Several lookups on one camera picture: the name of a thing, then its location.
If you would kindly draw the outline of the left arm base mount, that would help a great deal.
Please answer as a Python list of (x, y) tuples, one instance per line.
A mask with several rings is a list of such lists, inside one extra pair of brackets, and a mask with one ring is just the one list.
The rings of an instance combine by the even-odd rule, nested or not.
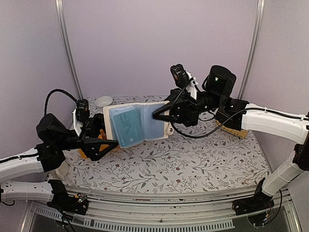
[(70, 196), (66, 193), (54, 194), (52, 200), (47, 202), (47, 206), (61, 212), (69, 212), (78, 215), (86, 215), (89, 201), (81, 194)]

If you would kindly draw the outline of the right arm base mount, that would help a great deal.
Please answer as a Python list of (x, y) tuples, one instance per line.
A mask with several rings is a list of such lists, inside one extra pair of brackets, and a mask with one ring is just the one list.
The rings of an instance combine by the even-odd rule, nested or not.
[(265, 194), (254, 195), (252, 197), (238, 199), (232, 202), (232, 209), (236, 215), (244, 215), (260, 210), (271, 209), (274, 206), (272, 197)]

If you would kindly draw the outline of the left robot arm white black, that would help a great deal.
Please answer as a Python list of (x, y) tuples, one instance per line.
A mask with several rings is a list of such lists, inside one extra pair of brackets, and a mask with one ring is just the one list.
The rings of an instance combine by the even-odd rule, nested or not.
[[(92, 161), (98, 161), (118, 147), (116, 140), (104, 138), (103, 114), (93, 117), (73, 116), (73, 129), (67, 129), (52, 113), (46, 114), (36, 127), (42, 143), (26, 152), (0, 160), (1, 202), (31, 200), (46, 202), (49, 207), (67, 210), (86, 206), (86, 197), (70, 196), (63, 184), (68, 172), (64, 151), (80, 149)], [(55, 171), (58, 179), (39, 183), (14, 182), (28, 174)]]

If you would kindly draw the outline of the beige card holder wallet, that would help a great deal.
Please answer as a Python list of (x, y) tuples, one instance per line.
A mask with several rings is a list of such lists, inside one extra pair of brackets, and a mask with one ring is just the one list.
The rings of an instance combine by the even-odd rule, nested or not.
[(166, 139), (174, 133), (169, 122), (153, 118), (153, 112), (168, 101), (126, 103), (103, 108), (106, 136), (116, 140), (121, 148), (144, 141)]

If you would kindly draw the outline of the teal VIP credit card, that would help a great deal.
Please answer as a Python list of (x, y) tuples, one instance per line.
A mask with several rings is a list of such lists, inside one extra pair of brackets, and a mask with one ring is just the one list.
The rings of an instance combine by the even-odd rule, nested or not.
[(121, 148), (135, 146), (143, 141), (139, 112), (134, 107), (111, 112), (113, 128)]

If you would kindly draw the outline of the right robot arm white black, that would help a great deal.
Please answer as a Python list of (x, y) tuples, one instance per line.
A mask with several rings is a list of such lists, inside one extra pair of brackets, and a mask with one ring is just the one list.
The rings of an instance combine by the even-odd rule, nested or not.
[(203, 112), (215, 111), (219, 125), (235, 132), (259, 131), (296, 143), (290, 157), (272, 174), (261, 180), (250, 199), (254, 211), (261, 210), (277, 191), (309, 169), (309, 116), (295, 115), (233, 99), (230, 94), (236, 76), (227, 68), (213, 65), (199, 90), (194, 77), (181, 64), (170, 68), (176, 84), (166, 98), (168, 103), (153, 112), (153, 118), (175, 124), (195, 126)]

